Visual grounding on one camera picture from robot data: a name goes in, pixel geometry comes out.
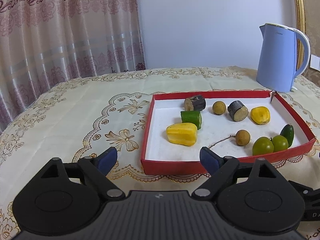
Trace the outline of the longan fruit with stem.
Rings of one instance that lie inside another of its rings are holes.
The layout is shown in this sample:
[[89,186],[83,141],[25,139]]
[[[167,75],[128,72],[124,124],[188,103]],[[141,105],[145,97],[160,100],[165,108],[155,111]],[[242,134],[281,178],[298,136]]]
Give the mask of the longan fruit with stem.
[[211,144],[208,148],[212,148],[212,147],[216,146],[217,144],[219,144],[223,141],[229,140],[229,139],[235,139],[235,142],[238,146],[246,146],[249,144],[249,142],[251,140],[251,135],[249,134],[248,131],[241,129],[241,130],[238,130],[236,132],[236,134],[230,135],[224,139],[221,139],[221,140]]

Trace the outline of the green tomato outside tray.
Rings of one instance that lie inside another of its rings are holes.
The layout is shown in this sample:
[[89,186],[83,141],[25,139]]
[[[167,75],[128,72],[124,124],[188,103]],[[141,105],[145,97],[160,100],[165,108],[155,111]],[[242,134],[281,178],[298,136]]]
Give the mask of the green tomato outside tray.
[[252,147],[252,155],[254,156],[273,153],[273,151],[273,142],[268,137],[258,138]]

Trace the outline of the large yellow fruit piece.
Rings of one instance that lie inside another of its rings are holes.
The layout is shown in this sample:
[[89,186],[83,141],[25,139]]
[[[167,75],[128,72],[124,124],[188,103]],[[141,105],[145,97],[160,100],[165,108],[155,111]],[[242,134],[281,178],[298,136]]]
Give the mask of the large yellow fruit piece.
[[197,126],[188,122],[173,124],[167,127],[166,135],[170,143],[193,146],[197,141]]

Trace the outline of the dark sugarcane piece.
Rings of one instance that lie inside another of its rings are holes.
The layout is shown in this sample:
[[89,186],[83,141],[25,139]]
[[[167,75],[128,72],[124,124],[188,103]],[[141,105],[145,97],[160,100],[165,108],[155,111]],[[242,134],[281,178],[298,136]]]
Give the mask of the dark sugarcane piece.
[[239,100],[233,101],[227,107],[227,110],[234,122],[240,122],[248,116],[248,108]]
[[202,111],[206,107],[206,100],[202,95],[195,95],[184,100],[185,111]]

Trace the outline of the cut green cucumber piece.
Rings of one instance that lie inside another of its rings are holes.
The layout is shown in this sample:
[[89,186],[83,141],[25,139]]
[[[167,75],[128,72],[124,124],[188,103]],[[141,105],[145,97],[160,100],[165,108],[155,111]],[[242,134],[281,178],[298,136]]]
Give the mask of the cut green cucumber piece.
[[182,123],[192,123],[197,129],[202,127],[202,115],[200,111],[181,111]]

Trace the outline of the green tomato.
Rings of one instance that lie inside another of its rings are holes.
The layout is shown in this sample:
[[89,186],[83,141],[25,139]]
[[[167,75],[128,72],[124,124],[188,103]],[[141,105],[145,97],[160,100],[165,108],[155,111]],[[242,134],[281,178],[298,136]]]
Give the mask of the green tomato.
[[284,151],[289,148],[288,140],[282,135],[276,135],[271,141],[273,143],[274,152]]

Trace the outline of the brown longan fruit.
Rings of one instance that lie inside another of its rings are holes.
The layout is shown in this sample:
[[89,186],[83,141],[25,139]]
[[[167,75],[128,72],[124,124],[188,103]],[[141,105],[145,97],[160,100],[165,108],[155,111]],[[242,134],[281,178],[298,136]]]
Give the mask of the brown longan fruit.
[[212,105],[213,113],[216,115],[222,115],[226,111],[226,105],[223,101],[216,101]]

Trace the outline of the red shallow box tray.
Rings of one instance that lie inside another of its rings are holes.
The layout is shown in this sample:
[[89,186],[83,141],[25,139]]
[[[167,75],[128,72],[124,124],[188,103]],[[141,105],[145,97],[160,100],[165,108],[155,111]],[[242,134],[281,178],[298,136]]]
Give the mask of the red shallow box tray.
[[[169,125],[181,122],[184,100],[195,92],[180,92],[153,95],[148,118],[145,124],[144,139],[141,152],[141,163],[147,175],[186,175],[204,173],[200,164],[200,149],[203,146],[236,134],[244,129],[251,135],[246,146],[238,146],[235,139],[223,141],[211,149],[221,157],[230,155],[241,162],[252,163],[256,157],[252,155],[253,143],[259,137],[274,137],[282,128],[291,124],[295,137],[292,146],[285,151],[264,155],[271,163],[287,160],[309,153],[316,142],[316,136],[306,121],[290,106],[282,95],[268,90],[237,90],[201,92],[206,100],[206,108],[201,112],[202,127],[197,133],[197,141],[193,146],[172,144],[165,133]],[[212,105],[223,101],[229,105],[235,100],[241,101],[249,110],[265,106],[271,113],[268,124],[257,125],[247,117],[241,122],[232,121],[228,113],[215,115]]]

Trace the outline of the cream embroidered tablecloth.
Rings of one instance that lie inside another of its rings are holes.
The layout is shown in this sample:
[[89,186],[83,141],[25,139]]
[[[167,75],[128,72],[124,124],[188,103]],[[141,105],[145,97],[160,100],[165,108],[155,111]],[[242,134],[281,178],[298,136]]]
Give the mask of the cream embroidered tablecloth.
[[152,96],[261,90],[255,76],[254,70],[239,67],[194,67],[106,74],[56,85],[1,135],[1,239],[19,233],[12,202],[53,157],[74,162],[114,146],[118,162],[108,178],[124,191],[193,191],[207,175],[148,176],[143,171],[140,153]]

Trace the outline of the dark green cucumber end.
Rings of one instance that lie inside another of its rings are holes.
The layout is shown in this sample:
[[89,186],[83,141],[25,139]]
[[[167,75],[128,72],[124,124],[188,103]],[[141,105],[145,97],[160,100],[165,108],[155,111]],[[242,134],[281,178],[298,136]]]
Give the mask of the dark green cucumber end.
[[291,147],[295,137],[294,127],[291,124],[285,125],[281,130],[280,135],[287,139],[288,146]]

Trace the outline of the blue electric kettle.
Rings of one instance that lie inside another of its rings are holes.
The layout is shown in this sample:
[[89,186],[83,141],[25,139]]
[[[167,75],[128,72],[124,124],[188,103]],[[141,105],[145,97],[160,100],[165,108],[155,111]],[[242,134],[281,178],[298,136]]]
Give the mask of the blue electric kettle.
[[[257,69],[257,82],[277,92],[287,93],[294,80],[302,74],[310,61],[308,37],[298,29],[281,24],[265,23],[260,27],[263,44]],[[297,68],[297,43],[304,48],[303,63]]]

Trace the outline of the pink patterned curtain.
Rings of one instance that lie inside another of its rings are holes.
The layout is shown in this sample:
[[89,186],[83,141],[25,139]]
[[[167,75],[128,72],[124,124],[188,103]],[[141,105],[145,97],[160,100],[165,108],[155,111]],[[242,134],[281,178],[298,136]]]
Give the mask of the pink patterned curtain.
[[1,129],[57,83],[144,69],[137,0],[1,0]]

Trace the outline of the white wall switch panel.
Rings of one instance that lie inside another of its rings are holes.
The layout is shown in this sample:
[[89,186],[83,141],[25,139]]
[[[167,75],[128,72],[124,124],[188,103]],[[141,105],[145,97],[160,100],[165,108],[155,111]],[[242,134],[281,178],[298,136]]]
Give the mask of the white wall switch panel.
[[310,68],[320,71],[320,57],[316,55],[312,55],[310,57]]

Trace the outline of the gold wall frame moulding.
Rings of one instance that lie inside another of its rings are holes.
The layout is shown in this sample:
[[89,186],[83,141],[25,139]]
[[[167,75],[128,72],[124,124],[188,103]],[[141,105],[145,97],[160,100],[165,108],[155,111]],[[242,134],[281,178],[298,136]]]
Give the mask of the gold wall frame moulding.
[[[295,11],[296,11],[296,28],[301,32],[305,33],[305,5],[304,0],[294,0],[295,1]],[[297,70],[301,67],[304,59],[304,48],[300,41],[297,45]]]

